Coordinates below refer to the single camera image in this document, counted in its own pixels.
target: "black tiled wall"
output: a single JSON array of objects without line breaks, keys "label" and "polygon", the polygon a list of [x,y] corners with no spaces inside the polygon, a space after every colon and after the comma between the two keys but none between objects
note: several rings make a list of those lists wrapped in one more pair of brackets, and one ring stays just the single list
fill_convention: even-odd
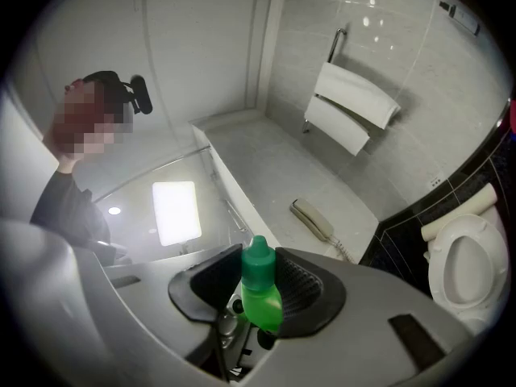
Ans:
[{"label": "black tiled wall", "polygon": [[439,188],[392,218],[381,222],[360,264],[378,268],[407,281],[430,295],[427,243],[421,227],[467,201],[487,183],[497,192],[497,210],[510,243],[510,213],[516,213],[514,166],[516,140],[509,130],[509,113],[476,153]]}]

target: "green bottle cap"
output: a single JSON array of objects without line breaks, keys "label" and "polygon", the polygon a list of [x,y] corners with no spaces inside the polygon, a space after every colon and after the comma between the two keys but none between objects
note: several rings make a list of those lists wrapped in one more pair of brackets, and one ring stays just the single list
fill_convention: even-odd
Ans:
[{"label": "green bottle cap", "polygon": [[274,285],[276,253],[262,235],[255,235],[251,245],[242,252],[242,284],[254,291]]}]

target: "ceiling light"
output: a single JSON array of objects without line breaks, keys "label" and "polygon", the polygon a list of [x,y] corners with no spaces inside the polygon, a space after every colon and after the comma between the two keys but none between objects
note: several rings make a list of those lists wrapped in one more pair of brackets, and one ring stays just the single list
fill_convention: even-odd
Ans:
[{"label": "ceiling light", "polygon": [[118,208],[117,206],[112,206],[107,212],[111,215],[118,215],[122,210]]},{"label": "ceiling light", "polygon": [[152,198],[162,246],[202,235],[195,184],[192,181],[155,182],[152,184]]}]

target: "person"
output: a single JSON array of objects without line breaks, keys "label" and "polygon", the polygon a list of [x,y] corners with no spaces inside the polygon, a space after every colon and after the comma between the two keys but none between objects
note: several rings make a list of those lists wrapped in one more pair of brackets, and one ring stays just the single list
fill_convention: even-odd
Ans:
[{"label": "person", "polygon": [[127,91],[115,72],[93,73],[65,87],[44,136],[44,144],[59,166],[36,205],[31,223],[56,232],[72,245],[110,243],[107,222],[92,203],[92,193],[78,188],[73,169],[86,156],[103,153],[119,132],[130,130],[127,103]]}]

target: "toilet bowl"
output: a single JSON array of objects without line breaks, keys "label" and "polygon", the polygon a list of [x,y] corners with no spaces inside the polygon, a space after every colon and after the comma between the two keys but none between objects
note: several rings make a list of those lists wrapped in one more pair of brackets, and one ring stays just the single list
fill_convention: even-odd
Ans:
[{"label": "toilet bowl", "polygon": [[435,302],[473,334],[489,327],[509,288],[506,235],[496,208],[452,219],[428,249],[428,282]]}]

